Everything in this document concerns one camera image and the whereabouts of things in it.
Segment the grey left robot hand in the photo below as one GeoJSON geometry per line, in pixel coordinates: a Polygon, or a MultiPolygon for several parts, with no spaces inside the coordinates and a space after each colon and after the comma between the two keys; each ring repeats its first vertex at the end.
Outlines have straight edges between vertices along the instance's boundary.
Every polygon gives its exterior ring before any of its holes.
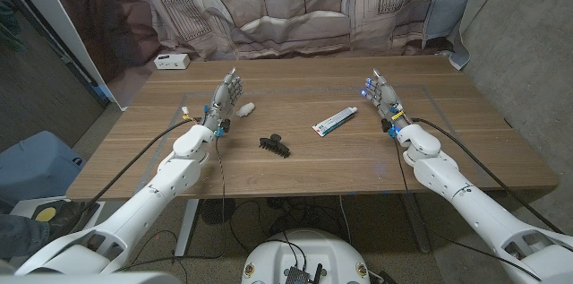
{"type": "Polygon", "coordinates": [[[243,83],[235,71],[233,67],[215,89],[201,123],[216,136],[228,132],[230,116],[234,113],[234,107],[243,94],[243,83]]]}

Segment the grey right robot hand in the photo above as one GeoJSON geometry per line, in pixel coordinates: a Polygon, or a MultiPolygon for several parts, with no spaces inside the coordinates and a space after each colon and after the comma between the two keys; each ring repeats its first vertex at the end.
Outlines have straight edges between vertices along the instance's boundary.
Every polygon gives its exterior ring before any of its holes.
{"type": "Polygon", "coordinates": [[[396,138],[399,131],[410,122],[394,88],[376,68],[372,69],[372,73],[373,77],[366,79],[365,88],[361,93],[377,108],[381,116],[382,131],[396,138]]]}

